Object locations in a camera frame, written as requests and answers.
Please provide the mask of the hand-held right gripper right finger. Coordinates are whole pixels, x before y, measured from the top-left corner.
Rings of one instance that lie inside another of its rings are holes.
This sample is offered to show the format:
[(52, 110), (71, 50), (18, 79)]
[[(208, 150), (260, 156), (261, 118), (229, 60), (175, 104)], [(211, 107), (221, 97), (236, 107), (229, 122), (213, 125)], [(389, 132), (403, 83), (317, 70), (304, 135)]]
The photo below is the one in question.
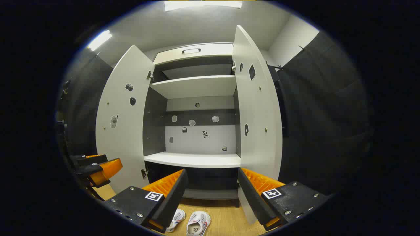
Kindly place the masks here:
[(253, 214), (266, 231), (292, 224), (330, 200), (329, 195), (300, 182), (284, 184), (243, 167), (238, 168), (238, 182)]

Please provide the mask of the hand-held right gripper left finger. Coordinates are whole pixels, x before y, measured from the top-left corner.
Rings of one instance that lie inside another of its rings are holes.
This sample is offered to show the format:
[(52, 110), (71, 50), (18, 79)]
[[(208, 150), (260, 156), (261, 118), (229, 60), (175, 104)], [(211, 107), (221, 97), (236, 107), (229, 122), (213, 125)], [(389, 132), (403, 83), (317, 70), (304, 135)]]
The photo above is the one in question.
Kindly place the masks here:
[(136, 226), (165, 233), (188, 182), (187, 170), (181, 169), (142, 188), (129, 186), (103, 206)]

